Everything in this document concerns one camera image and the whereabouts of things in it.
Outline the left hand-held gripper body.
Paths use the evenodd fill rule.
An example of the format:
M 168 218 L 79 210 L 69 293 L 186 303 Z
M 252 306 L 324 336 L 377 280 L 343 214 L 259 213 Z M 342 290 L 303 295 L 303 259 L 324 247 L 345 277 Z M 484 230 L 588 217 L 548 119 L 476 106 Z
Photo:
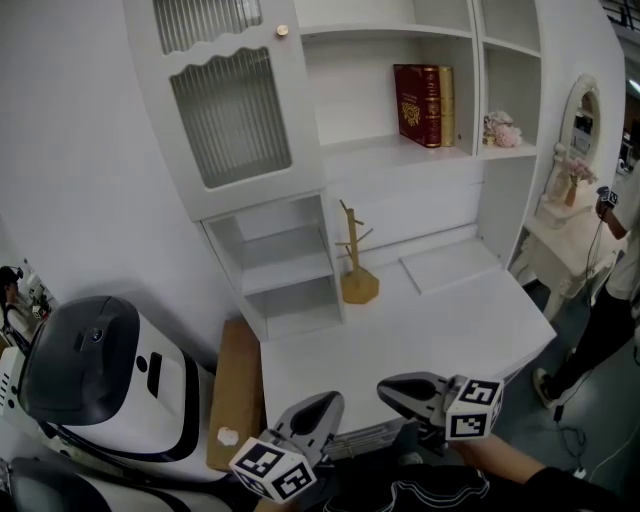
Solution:
M 331 425 L 302 433 L 278 424 L 258 438 L 250 437 L 229 466 L 249 491 L 274 503 L 288 503 L 317 482 L 314 468 L 333 436 Z

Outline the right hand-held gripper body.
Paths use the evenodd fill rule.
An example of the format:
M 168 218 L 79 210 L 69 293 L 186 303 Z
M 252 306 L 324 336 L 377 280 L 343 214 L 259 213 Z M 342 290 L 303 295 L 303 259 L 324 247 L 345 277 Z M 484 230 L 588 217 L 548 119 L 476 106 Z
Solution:
M 450 442 L 487 438 L 502 401 L 502 379 L 451 377 L 429 419 L 420 421 L 418 444 L 432 453 L 443 454 Z

